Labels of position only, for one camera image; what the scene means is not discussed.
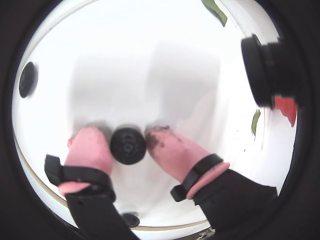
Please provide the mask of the gripper finger with stained pink tip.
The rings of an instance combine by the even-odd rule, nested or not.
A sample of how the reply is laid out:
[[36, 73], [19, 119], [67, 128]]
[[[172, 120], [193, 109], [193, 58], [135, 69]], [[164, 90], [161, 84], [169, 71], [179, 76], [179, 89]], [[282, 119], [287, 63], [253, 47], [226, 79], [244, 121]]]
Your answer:
[[278, 196], [276, 187], [231, 170], [230, 163], [168, 126], [150, 129], [145, 139], [150, 156], [179, 182], [172, 198], [192, 200], [217, 234], [262, 213]]

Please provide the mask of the gripper finger with pink tip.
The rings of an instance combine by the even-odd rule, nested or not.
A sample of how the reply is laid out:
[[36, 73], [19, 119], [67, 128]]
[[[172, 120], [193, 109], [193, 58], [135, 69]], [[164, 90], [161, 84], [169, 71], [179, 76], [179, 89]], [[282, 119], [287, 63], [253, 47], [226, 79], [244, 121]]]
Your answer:
[[114, 206], [116, 193], [110, 178], [113, 160], [104, 133], [85, 127], [67, 145], [65, 163], [48, 154], [44, 171], [65, 197], [79, 230], [88, 240], [136, 240]]

